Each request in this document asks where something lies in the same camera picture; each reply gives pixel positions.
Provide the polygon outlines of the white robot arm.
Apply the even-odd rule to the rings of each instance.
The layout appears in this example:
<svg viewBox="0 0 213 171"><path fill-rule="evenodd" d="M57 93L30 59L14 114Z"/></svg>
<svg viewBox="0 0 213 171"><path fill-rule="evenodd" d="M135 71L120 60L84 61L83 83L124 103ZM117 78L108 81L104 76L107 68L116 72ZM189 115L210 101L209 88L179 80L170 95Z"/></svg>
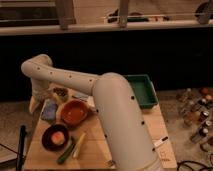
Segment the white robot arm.
<svg viewBox="0 0 213 171"><path fill-rule="evenodd" d="M47 97L51 83L93 97L117 171L164 171L136 95L122 75L58 69L45 54L24 61L21 71L31 79L38 100Z"/></svg>

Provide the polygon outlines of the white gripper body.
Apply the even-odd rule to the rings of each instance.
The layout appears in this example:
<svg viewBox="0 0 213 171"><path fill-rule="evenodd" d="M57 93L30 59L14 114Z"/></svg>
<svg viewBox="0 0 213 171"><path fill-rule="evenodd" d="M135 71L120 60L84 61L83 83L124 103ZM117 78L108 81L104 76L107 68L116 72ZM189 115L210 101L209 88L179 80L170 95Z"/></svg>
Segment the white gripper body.
<svg viewBox="0 0 213 171"><path fill-rule="evenodd" d="M50 97L50 83L37 79L31 80L32 96L29 104L29 112L31 114L39 107L39 105L47 98Z"/></svg>

